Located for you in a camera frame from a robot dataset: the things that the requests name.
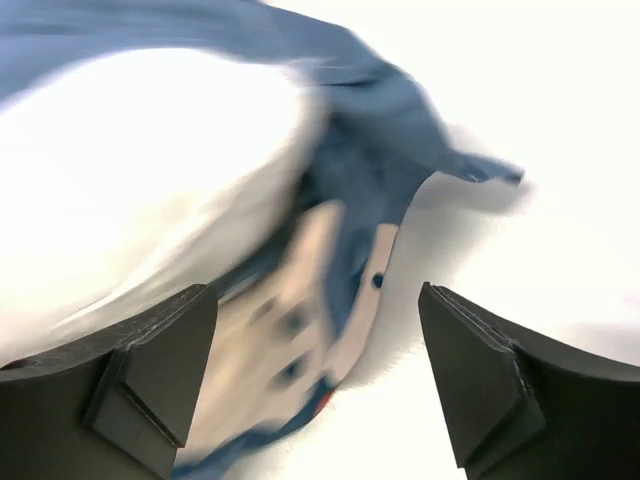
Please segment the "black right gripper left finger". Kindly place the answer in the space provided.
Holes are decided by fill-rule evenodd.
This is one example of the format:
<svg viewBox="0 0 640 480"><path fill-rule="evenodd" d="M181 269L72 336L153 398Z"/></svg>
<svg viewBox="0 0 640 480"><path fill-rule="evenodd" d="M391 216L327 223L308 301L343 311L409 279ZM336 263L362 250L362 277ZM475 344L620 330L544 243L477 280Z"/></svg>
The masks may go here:
<svg viewBox="0 0 640 480"><path fill-rule="evenodd" d="M4 479L168 479L216 326L214 289L1 369Z"/></svg>

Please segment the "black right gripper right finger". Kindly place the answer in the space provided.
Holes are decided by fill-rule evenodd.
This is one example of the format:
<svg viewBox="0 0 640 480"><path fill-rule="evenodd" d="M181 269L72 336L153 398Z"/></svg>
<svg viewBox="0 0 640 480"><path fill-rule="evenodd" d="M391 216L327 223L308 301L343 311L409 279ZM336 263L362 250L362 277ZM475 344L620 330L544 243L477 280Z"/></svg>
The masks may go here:
<svg viewBox="0 0 640 480"><path fill-rule="evenodd" d="M419 313L455 461L468 478L638 478L638 367L430 283Z"/></svg>

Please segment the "white pillow with print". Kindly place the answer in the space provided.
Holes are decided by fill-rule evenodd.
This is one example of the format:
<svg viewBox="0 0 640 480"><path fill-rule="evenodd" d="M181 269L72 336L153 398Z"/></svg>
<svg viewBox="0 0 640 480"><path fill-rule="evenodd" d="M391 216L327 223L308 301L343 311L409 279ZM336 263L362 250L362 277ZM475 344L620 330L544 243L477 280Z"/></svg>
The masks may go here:
<svg viewBox="0 0 640 480"><path fill-rule="evenodd" d="M343 239L346 198L296 209L328 132L298 70L209 51L68 65L1 109L1 362L122 324L194 284L221 298L179 466L278 429L338 385L396 228Z"/></svg>

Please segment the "blue letter-print pillowcase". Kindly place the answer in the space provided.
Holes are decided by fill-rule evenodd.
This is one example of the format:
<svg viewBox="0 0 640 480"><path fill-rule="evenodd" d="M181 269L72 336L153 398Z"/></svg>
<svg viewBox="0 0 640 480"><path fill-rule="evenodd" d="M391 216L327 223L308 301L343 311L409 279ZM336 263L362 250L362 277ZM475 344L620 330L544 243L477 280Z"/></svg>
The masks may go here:
<svg viewBox="0 0 640 480"><path fill-rule="evenodd" d="M343 195L352 219L344 240L372 241L382 225L397 233L420 185L435 173L474 183L521 180L511 166L456 150L417 85L352 32L260 1L5 1L1 109L68 65L144 49L289 66L318 88L329 130L294 206ZM238 459L307 425L338 385L317 382L310 402L283 427L252 427L197 465L179 466L178 449L168 479L223 477Z"/></svg>

